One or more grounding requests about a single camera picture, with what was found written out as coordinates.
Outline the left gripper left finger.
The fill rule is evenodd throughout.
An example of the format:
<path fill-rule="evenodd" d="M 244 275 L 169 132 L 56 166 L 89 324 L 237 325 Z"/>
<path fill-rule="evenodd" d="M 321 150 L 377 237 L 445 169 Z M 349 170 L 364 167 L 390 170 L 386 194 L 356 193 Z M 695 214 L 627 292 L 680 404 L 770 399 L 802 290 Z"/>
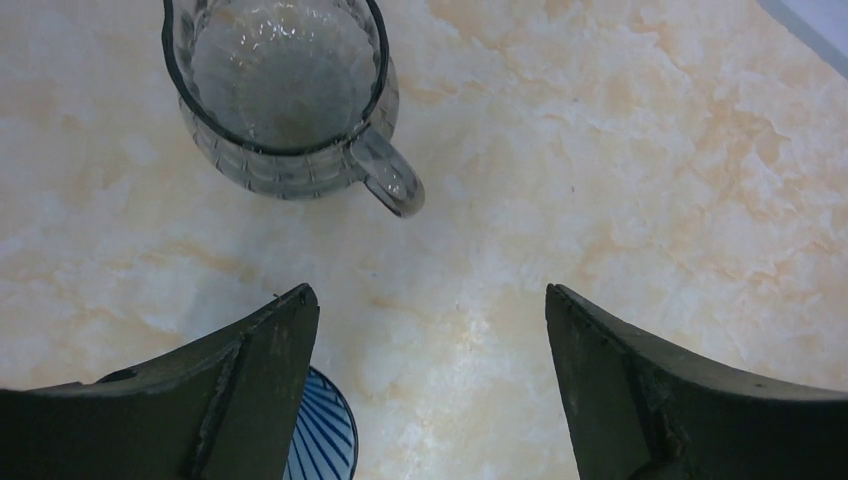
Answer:
<path fill-rule="evenodd" d="M 320 308 L 301 284 L 84 384 L 1 393 L 5 479 L 279 479 Z"/>

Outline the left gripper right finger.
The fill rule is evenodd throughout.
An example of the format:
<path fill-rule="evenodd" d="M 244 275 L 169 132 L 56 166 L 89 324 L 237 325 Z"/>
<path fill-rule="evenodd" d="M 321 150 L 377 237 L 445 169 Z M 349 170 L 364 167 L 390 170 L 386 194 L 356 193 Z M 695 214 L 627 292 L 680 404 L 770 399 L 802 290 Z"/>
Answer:
<path fill-rule="evenodd" d="M 583 479 L 843 479 L 847 396 L 736 369 L 549 285 L 545 318 Z"/>

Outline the clear glass carafe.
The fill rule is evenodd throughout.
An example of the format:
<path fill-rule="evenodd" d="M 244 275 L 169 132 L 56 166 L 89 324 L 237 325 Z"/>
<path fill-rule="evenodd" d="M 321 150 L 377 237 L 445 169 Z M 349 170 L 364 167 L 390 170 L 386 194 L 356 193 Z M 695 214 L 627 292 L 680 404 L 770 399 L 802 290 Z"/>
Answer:
<path fill-rule="evenodd" d="M 283 200 L 363 184 L 398 217 L 425 189 L 392 145 L 400 94 L 374 1 L 167 1 L 161 42 L 192 139 Z"/>

